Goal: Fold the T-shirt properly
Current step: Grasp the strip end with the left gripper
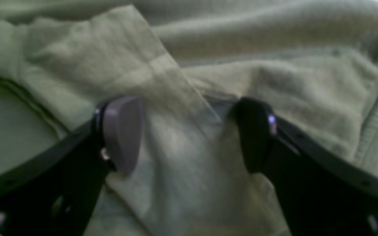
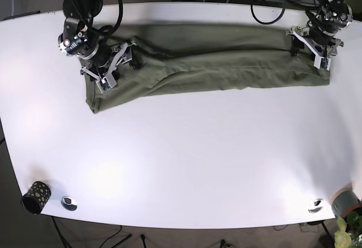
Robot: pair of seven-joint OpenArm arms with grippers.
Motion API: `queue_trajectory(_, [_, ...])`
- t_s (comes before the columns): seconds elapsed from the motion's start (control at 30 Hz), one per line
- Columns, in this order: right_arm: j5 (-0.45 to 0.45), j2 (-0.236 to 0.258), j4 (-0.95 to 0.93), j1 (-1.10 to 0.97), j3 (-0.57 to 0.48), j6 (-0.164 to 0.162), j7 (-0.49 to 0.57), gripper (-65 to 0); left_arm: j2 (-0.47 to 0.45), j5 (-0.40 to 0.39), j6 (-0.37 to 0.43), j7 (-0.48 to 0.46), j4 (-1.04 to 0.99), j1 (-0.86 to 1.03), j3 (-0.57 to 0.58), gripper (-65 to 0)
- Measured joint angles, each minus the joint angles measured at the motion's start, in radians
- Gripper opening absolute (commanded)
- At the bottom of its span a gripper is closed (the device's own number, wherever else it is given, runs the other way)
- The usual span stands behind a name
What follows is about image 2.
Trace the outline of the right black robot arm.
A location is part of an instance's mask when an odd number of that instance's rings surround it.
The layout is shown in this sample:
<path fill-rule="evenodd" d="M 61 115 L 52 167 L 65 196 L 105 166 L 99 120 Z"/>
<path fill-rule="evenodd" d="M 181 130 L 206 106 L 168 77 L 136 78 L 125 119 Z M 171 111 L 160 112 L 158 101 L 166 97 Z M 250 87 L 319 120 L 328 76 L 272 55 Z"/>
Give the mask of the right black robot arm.
<path fill-rule="evenodd" d="M 123 1 L 118 1 L 115 25 L 99 29 L 93 26 L 101 12 L 103 0 L 64 0 L 64 29 L 58 37 L 59 50 L 66 56 L 75 56 L 81 63 L 81 73 L 95 83 L 100 92 L 113 89 L 119 79 L 118 66 L 130 64 L 137 68 L 133 58 L 134 39 L 108 44 L 108 39 L 119 29 L 123 18 Z"/>

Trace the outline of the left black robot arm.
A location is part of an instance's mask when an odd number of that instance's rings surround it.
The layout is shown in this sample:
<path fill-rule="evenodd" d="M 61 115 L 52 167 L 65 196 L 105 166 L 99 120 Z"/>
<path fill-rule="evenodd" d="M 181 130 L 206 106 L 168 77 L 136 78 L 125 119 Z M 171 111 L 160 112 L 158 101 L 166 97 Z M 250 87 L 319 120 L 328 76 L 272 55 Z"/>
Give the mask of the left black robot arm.
<path fill-rule="evenodd" d="M 253 9 L 256 1 L 252 0 L 250 4 L 251 14 L 261 25 L 272 25 L 281 20 L 287 4 L 303 8 L 308 18 L 306 25 L 293 25 L 286 31 L 286 35 L 291 36 L 291 56 L 308 48 L 314 55 L 314 67 L 330 70 L 331 58 L 337 55 L 337 48 L 344 45 L 335 35 L 353 21 L 351 7 L 344 0 L 314 0 L 317 2 L 315 7 L 302 6 L 296 0 L 282 0 L 281 13 L 270 22 L 257 18 Z"/>

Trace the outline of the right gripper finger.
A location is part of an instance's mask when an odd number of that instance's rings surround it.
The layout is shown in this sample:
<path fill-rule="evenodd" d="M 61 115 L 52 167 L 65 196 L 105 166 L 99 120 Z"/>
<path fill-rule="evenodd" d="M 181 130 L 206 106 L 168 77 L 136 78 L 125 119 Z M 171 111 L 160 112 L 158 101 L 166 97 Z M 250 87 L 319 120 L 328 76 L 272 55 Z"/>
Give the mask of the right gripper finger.
<path fill-rule="evenodd" d="M 142 62 L 140 62 L 136 52 L 134 50 L 130 50 L 129 55 L 131 56 L 131 60 L 129 61 L 129 65 L 134 70 L 140 70 L 142 68 Z"/>

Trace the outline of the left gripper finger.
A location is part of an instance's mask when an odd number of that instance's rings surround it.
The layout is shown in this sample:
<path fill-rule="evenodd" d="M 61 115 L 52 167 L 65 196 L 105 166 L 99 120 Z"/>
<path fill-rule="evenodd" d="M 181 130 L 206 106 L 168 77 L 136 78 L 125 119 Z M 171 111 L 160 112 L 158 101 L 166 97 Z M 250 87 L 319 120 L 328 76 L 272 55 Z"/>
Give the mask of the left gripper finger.
<path fill-rule="evenodd" d="M 299 52 L 303 49 L 303 42 L 296 37 L 291 38 L 290 55 L 296 57 Z"/>

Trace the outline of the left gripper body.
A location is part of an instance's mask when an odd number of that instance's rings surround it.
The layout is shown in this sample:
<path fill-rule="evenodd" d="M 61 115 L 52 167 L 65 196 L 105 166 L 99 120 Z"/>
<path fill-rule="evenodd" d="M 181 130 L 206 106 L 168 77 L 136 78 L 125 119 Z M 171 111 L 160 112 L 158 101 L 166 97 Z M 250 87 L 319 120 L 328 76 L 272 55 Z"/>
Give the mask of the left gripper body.
<path fill-rule="evenodd" d="M 292 26 L 286 31 L 287 36 L 296 37 L 303 42 L 303 49 L 308 48 L 314 55 L 314 67 L 330 70 L 331 58 L 338 54 L 337 48 L 343 47 L 343 41 L 327 33 L 312 28 L 312 23 L 305 27 Z"/>

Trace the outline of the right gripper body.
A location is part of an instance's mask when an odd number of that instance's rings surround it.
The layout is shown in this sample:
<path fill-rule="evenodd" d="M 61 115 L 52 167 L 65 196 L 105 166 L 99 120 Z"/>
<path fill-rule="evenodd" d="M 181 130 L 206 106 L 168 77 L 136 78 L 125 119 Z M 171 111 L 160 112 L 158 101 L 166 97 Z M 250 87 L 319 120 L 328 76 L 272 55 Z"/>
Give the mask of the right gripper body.
<path fill-rule="evenodd" d="M 81 74 L 88 75 L 101 93 L 113 89 L 119 79 L 118 66 L 129 64 L 129 52 L 136 45 L 135 40 L 128 40 L 113 45 L 104 44 L 100 48 L 97 46 L 94 54 L 81 58 Z"/>

